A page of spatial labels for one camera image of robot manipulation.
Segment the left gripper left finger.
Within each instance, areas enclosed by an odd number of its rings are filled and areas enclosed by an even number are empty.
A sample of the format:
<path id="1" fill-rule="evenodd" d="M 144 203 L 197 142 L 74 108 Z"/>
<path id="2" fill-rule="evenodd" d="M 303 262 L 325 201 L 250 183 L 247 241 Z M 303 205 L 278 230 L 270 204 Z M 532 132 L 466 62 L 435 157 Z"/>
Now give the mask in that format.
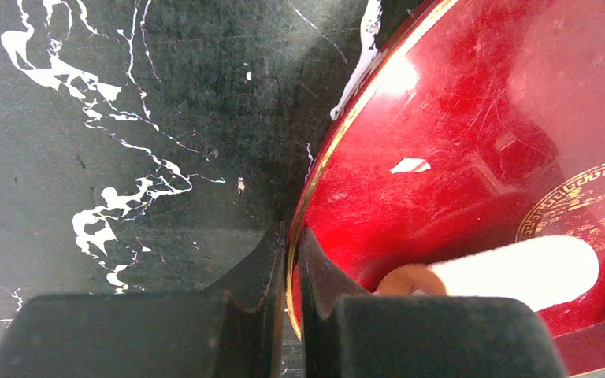
<path id="1" fill-rule="evenodd" d="M 279 377 L 284 319 L 286 224 L 205 289 L 224 300 L 213 377 Z"/>

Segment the red round lacquer plate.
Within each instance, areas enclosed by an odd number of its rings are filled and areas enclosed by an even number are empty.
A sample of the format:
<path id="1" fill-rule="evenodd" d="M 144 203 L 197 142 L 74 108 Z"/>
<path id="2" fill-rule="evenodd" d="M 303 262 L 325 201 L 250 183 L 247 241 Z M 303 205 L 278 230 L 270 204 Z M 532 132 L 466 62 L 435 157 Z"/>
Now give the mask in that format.
<path id="1" fill-rule="evenodd" d="M 599 276 L 542 318 L 572 375 L 605 368 L 605 1 L 426 1 L 345 103 L 295 212 L 297 245 L 368 290 L 400 265 L 543 235 L 585 240 Z"/>

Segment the wooden double-ended pastry roller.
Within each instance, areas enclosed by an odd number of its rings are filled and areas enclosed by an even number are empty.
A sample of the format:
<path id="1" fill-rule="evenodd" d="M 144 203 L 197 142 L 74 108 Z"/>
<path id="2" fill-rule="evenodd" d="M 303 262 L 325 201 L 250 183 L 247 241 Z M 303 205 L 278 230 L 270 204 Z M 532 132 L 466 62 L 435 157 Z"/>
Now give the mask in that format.
<path id="1" fill-rule="evenodd" d="M 559 273 L 554 270 L 556 266 L 551 262 L 535 268 L 500 268 L 466 259 L 408 264 L 388 273 L 374 294 L 512 298 L 537 312 L 581 298 L 599 277 L 596 262 L 564 268 Z"/>

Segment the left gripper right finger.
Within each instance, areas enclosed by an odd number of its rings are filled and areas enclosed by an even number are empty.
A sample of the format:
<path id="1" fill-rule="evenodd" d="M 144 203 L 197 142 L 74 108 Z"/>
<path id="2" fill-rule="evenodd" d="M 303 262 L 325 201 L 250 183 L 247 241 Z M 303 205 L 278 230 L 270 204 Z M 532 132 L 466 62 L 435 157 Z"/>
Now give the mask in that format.
<path id="1" fill-rule="evenodd" d="M 340 297 L 369 292 L 328 257 L 309 228 L 301 233 L 298 258 L 305 374 L 341 377 L 342 339 L 333 311 Z"/>

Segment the white dough lump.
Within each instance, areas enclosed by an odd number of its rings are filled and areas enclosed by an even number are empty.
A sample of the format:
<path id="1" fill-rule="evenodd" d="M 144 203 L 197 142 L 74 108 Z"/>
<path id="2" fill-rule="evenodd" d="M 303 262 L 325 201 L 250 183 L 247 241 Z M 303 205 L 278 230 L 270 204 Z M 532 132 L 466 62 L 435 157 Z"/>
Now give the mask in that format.
<path id="1" fill-rule="evenodd" d="M 599 278 L 599 259 L 584 240 L 546 235 L 438 262 L 429 270 L 450 296 L 512 298 L 537 312 L 590 291 Z"/>

